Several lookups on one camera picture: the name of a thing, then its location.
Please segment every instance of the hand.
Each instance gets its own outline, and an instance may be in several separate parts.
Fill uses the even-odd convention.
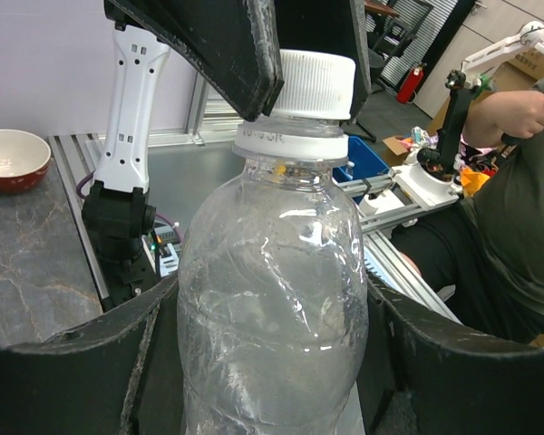
[[[485,114],[506,134],[528,139],[544,130],[544,93],[498,92],[483,102]]]

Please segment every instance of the person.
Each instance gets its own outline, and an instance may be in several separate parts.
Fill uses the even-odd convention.
[[[470,198],[398,227],[392,243],[461,322],[518,343],[544,334],[544,79],[471,108],[462,132],[474,148],[523,138]]]

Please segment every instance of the cardboard box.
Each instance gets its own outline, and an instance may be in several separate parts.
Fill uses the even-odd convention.
[[[509,63],[533,79],[538,80],[544,77],[544,54],[535,49],[518,54]]]
[[[392,136],[383,139],[383,143],[387,147],[379,157],[391,168],[393,166],[403,165],[409,151],[403,146],[400,140],[405,139],[404,136]]]
[[[496,71],[493,75],[493,83],[496,92],[527,90],[531,88],[535,82],[536,79],[534,77],[530,77],[526,73],[511,66],[509,63],[504,63],[501,65],[500,68],[498,68],[498,71]],[[482,92],[481,95],[471,104],[471,106],[483,102],[491,94],[491,91]],[[432,119],[431,123],[427,126],[427,132],[430,135],[437,134],[437,130],[442,127],[449,103],[450,99],[448,97],[443,106]]]

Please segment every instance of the marble countertop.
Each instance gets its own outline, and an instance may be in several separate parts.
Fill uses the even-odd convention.
[[[0,194],[0,346],[42,342],[101,313],[53,161],[35,189]]]

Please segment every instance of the human arm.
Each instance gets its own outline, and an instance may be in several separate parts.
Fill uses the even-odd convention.
[[[463,138],[473,148],[488,148],[500,145],[503,133],[528,139],[542,130],[544,93],[498,92],[470,109]]]

